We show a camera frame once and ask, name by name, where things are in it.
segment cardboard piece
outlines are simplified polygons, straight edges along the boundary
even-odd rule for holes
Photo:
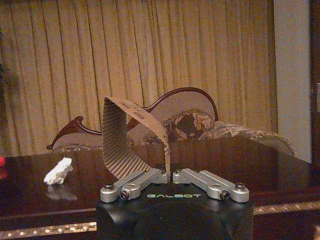
[[[126,116],[149,128],[164,144],[165,171],[170,176],[170,147],[168,135],[162,124],[136,103],[112,96],[104,98],[102,120],[103,161],[106,168],[118,179],[136,171],[148,171],[150,166],[142,161],[127,142]]]

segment white object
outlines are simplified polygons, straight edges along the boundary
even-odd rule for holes
[[[71,158],[64,157],[50,172],[45,175],[43,182],[48,185],[63,184],[68,172],[73,170],[71,163]]]

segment white wall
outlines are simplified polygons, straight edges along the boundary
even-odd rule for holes
[[[308,0],[273,0],[279,133],[311,162]]]

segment beige curtain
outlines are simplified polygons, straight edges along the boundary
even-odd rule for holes
[[[219,118],[277,131],[272,0],[0,1],[0,155],[46,152],[105,95],[148,106],[197,87]]]

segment dark wooden table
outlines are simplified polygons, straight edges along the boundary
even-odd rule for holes
[[[170,147],[171,162],[181,168],[208,170],[246,184],[255,203],[254,239],[313,239],[317,234],[320,174],[311,164],[243,137],[178,141]],[[160,144],[135,146],[134,151],[152,167],[164,162]],[[73,171],[63,185],[50,188],[43,179],[62,157],[72,158]],[[100,188],[117,180],[104,167],[101,150],[7,158],[0,178],[5,175],[0,180],[0,230],[6,233],[94,224]],[[64,234],[42,238],[64,239]],[[95,239],[95,232],[67,238]]]

